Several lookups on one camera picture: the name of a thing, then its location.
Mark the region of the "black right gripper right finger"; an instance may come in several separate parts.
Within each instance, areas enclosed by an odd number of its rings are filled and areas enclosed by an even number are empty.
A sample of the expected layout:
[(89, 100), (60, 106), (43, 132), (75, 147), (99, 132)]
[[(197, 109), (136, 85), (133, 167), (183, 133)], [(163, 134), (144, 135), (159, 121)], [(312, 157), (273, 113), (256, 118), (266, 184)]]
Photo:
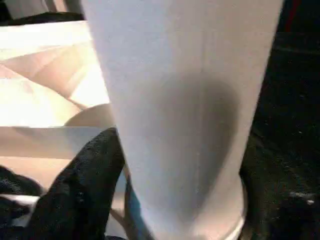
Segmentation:
[(240, 177), (247, 192), (241, 240), (318, 240), (320, 188), (304, 165), (256, 134), (248, 138)]

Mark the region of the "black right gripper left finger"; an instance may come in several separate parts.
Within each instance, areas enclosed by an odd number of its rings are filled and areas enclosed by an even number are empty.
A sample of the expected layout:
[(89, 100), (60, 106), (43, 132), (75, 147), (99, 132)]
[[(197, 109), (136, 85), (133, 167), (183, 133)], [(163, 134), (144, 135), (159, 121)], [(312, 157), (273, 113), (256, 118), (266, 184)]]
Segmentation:
[(90, 140), (36, 203), (25, 240), (104, 240), (124, 167), (116, 128)]

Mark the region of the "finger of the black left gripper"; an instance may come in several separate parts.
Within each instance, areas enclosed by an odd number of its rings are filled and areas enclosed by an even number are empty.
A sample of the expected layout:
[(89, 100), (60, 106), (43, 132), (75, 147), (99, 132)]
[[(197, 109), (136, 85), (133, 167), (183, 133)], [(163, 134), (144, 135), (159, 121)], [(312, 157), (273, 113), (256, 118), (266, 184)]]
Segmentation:
[(9, 226), (14, 219), (20, 218), (30, 213), (28, 205), (21, 205), (20, 203), (10, 200), (5, 197), (0, 197), (0, 226)]
[(0, 193), (8, 195), (41, 196), (42, 186), (23, 175), (0, 167)]

